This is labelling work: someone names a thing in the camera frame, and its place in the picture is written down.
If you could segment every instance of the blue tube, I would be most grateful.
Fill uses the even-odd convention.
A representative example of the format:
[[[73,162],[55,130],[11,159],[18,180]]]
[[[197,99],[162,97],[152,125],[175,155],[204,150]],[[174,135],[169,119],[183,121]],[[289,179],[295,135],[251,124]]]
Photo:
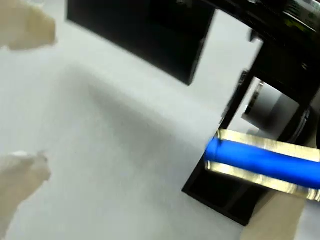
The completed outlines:
[[[208,144],[205,161],[222,163],[256,174],[300,185],[320,189],[320,163],[287,156],[214,137]]]

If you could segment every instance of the black device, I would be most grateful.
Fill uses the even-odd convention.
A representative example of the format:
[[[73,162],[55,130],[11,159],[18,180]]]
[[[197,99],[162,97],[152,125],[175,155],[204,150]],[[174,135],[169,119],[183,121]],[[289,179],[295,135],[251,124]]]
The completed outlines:
[[[252,28],[248,41],[263,40],[251,69],[241,75],[220,128],[229,127],[257,77],[299,104],[278,139],[286,142],[320,86],[318,27],[297,19],[295,0],[68,0],[67,18],[189,85],[215,10]],[[268,189],[209,173],[201,159],[182,191],[245,226]]]
[[[189,85],[214,11],[199,0],[68,0],[67,18]]]

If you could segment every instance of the black stand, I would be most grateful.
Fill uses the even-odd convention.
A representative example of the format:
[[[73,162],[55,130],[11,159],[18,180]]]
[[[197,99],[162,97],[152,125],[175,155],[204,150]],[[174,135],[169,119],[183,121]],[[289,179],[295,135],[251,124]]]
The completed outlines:
[[[293,54],[273,42],[264,42],[250,71],[234,96],[219,128],[227,129],[254,77],[278,89],[299,103],[299,108],[280,138],[286,142],[297,128],[297,121],[319,89],[315,62]],[[182,191],[226,217],[246,226],[254,208],[268,189],[249,182],[207,172],[201,159]]]

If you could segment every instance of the white table surface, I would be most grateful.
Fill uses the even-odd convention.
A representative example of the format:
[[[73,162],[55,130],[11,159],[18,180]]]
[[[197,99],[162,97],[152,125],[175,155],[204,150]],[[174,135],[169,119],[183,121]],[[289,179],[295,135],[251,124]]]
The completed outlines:
[[[0,153],[46,150],[52,170],[7,239],[239,239],[240,225],[181,189],[260,47],[248,27],[218,13],[187,87],[65,23],[63,0],[45,10],[54,48],[0,51]]]

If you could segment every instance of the black box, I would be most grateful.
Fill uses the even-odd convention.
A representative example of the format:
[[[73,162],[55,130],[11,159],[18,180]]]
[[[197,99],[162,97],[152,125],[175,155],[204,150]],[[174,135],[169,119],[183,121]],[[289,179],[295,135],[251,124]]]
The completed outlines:
[[[214,11],[201,0],[68,0],[67,18],[189,85]]]

